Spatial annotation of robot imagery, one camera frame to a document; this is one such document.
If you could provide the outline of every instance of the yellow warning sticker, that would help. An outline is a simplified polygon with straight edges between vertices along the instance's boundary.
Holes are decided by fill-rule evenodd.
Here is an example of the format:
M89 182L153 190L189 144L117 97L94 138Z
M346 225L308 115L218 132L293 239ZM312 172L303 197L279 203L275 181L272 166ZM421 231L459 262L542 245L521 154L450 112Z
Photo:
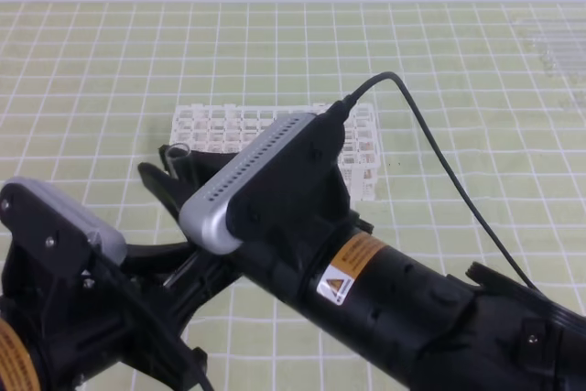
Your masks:
M385 246L367 233L352 237L326 267L318 284L318 293L334 304L343 304L356 278Z
M0 319L0 385L5 391L40 391L37 371L25 345Z

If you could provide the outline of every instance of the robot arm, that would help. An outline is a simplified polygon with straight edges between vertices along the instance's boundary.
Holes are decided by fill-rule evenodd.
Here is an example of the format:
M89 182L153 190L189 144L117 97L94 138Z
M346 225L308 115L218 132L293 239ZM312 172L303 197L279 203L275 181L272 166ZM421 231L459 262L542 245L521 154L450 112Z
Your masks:
M211 390L205 353L179 336L239 276L412 390L586 389L583 317L482 265L471 286L371 236L336 163L352 100L277 120L236 156L163 146L174 178L141 164L185 244L127 245L46 184L8 181L4 389L70 390L124 362L174 390Z

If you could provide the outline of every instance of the black cable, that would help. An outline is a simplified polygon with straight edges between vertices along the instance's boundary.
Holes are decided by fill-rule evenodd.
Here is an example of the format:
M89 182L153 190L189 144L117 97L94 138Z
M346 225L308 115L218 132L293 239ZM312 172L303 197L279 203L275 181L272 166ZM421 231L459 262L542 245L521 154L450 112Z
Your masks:
M534 290L539 291L539 289L535 286L535 284L533 284L531 282L531 280L529 279L529 277L523 272L523 269L521 269L521 267L519 267L519 265L516 263L514 258L506 250L505 245L501 242L501 240L498 238L498 236L494 233L493 229L490 227L490 225L483 218L483 215L480 214L480 212L474 206L474 203L472 202L472 200L470 199L470 197L466 193L466 190L460 184L460 181L458 180L458 178L454 174L453 170L451 169L451 166L448 163L448 160L443 156L443 153L441 152L441 149L438 146L438 143L436 142L433 135L429 131L429 127L428 127L427 123L425 122L425 119L423 119L423 115L419 111L417 105L415 104L415 101L413 100L411 93L409 93L409 90L407 89L406 85L403 83L403 81L401 80L401 78L397 74L395 74L394 72L383 72L383 73L379 73L378 75L375 75L370 80L365 81L363 85L361 85L358 89L356 89L356 91L354 91L353 93L351 93L350 95L346 96L343 99L343 102L348 107L348 111L350 111L350 109L352 109L356 105L356 103L358 102L360 97L363 96L369 89L371 89L376 84L378 84L379 82L384 81L384 80L393 81L396 84L396 86L399 88L399 91L401 91L401 93L403 94L403 97L407 101L407 104L409 104L411 111L413 112L416 119L418 120L418 123L419 123L419 126L421 127L421 130L423 130L425 137L427 138L429 144L431 145L431 148L433 149L434 153L438 157L439 162L441 162L443 169L445 169L446 173L448 173L448 176L450 177L451 182L454 184L454 187L456 187L456 190L458 190L458 192L460 193L460 195L461 195L462 199L464 200L464 202L466 203L466 205L468 205L468 208L470 208L470 211L472 211L472 214L474 214L474 217L476 218L478 223L484 228L486 233L493 239L494 244L496 244L496 247L498 247L499 251L501 251L501 253L505 257L506 261L508 261L509 265L511 265L511 267L515 270L515 272L525 282L525 284L529 288L532 288Z

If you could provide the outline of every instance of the cutting mat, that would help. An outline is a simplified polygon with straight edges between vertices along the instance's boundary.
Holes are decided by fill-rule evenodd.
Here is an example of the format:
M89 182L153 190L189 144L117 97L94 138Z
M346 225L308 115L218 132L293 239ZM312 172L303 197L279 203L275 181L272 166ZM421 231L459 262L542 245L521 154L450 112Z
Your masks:
M537 285L584 313L583 87L544 72L512 23L584 5L0 4L0 180L54 182L129 243L181 239L136 175L178 104L328 103L396 71L489 223ZM442 273L510 274L392 84L375 106L384 160L375 234ZM1 257L10 237L0 230ZM246 281L193 319L217 390L400 389ZM86 390L162 389L121 365Z

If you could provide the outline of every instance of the orange label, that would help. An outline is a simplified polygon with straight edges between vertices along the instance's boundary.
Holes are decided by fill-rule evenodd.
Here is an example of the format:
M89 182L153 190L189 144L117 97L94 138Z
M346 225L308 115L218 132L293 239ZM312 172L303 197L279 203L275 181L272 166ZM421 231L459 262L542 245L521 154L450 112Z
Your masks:
M373 256L386 244L367 233L352 237L331 260L331 266L356 279Z
M37 371L16 332L0 319L0 381L5 391L40 391Z

